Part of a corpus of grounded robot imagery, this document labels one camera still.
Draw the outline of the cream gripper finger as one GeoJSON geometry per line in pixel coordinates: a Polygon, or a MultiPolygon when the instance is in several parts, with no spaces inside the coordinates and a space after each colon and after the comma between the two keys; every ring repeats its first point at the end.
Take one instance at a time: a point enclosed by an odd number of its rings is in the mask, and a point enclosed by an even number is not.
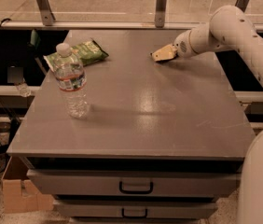
{"type": "Polygon", "coordinates": [[[174,59],[177,56],[177,48],[173,44],[168,44],[151,54],[155,62],[163,62],[174,59]]]}

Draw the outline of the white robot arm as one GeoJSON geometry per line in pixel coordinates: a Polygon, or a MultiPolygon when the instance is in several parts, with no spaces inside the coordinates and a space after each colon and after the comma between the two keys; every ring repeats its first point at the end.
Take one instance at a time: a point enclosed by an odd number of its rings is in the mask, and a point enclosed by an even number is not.
{"type": "MultiPolygon", "coordinates": [[[[177,56],[189,58],[204,52],[234,50],[263,88],[263,38],[235,6],[222,6],[210,20],[180,34],[171,44],[153,52],[156,62],[177,56]]],[[[263,131],[248,148],[242,167],[237,224],[263,224],[263,131]]]]}

